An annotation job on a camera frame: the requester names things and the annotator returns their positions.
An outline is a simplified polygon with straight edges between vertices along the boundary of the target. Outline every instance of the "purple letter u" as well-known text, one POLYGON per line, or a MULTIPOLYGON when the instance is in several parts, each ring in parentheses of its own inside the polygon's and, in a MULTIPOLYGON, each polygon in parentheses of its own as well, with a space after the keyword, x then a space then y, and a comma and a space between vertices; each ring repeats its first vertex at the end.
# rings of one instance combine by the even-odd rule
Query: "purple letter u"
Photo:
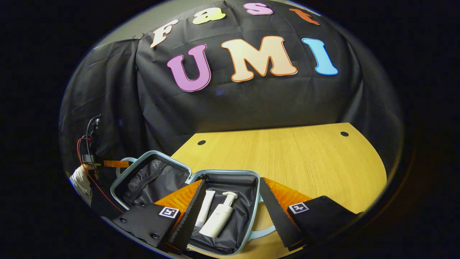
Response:
POLYGON ((176 56, 168 61, 167 66, 171 68, 172 75, 176 80, 177 85, 180 89, 185 92, 195 92, 203 89, 211 80, 211 71, 204 55, 206 44, 201 44, 193 47, 189 50, 189 55, 195 58, 196 65, 198 66, 198 72, 200 75, 195 80, 188 79, 185 74, 184 66, 182 65, 183 55, 176 56))

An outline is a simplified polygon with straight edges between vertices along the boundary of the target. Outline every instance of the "orange soft gripper pad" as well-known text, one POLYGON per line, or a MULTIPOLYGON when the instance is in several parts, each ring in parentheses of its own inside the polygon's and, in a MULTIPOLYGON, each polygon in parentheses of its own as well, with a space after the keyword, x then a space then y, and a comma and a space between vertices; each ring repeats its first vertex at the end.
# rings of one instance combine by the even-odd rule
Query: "orange soft gripper pad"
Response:
POLYGON ((288 213, 289 206, 312 199, 307 195, 304 195, 296 190, 293 190, 289 187, 286 187, 280 183, 277 183, 265 177, 264 180, 267 183, 268 187, 270 187, 271 192, 276 197, 278 203, 281 205, 284 212, 287 214, 287 216, 291 219, 292 222, 294 222, 294 220, 288 213))
POLYGON ((181 189, 155 202, 155 204, 157 205, 179 209, 180 216, 172 229, 176 227, 177 223, 179 223, 180 219, 184 215, 185 210, 189 206, 190 201, 195 195, 195 192, 198 189, 198 186, 200 185, 201 181, 202 180, 199 180, 185 187, 182 187, 181 189))

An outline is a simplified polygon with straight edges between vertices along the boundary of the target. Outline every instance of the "black cable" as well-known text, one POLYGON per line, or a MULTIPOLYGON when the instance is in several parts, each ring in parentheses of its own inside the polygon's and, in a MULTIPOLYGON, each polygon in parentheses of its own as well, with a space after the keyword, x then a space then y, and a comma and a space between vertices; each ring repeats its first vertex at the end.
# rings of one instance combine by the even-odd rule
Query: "black cable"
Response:
POLYGON ((98 175, 98 171, 96 170, 96 166, 94 165, 94 161, 92 160, 91 153, 89 152, 88 130, 89 130, 89 125, 91 125, 91 121, 97 117, 99 117, 99 115, 92 117, 88 122, 88 126, 86 127, 86 148, 88 150, 88 155, 89 155, 89 158, 91 159, 91 164, 92 164, 92 167, 94 168, 94 172, 96 173, 96 175, 98 175))

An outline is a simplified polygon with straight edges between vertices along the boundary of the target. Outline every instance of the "pump dispenser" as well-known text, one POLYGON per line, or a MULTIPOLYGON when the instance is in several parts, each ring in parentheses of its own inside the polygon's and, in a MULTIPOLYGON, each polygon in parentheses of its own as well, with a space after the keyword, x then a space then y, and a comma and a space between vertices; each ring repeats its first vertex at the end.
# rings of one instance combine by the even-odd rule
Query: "pump dispenser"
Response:
POLYGON ((230 214, 233 211, 233 208, 230 206, 233 203, 233 200, 238 198, 238 195, 233 192, 224 192, 222 194, 227 196, 227 198, 223 204, 217 205, 216 209, 201 228, 200 234, 213 238, 217 237, 229 219, 230 214))

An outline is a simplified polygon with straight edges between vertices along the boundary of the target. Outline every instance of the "open suitcase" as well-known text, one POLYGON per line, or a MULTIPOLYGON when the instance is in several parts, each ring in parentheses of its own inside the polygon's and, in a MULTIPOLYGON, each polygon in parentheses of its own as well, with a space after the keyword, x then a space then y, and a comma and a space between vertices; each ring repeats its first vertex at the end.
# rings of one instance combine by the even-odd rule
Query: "open suitcase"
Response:
MULTIPOLYGON (((123 161, 133 163, 121 174, 117 168, 118 178, 112 184, 110 192, 127 210, 140 202, 154 203, 200 179, 206 182, 206 190, 215 191, 207 218, 218 204, 224 202, 226 196, 223 192, 238 194, 232 204, 233 212, 217 238, 204 236, 199 233, 199 228, 194 228, 189 246, 195 250, 232 256, 238 254, 247 241, 275 230, 271 226, 265 230, 252 231, 258 203, 263 202, 259 193, 260 176, 254 171, 201 170, 192 174, 188 166, 158 151, 148 151, 138 159, 125 158, 123 161)), ((168 257, 181 258, 155 247, 149 249, 168 257)))

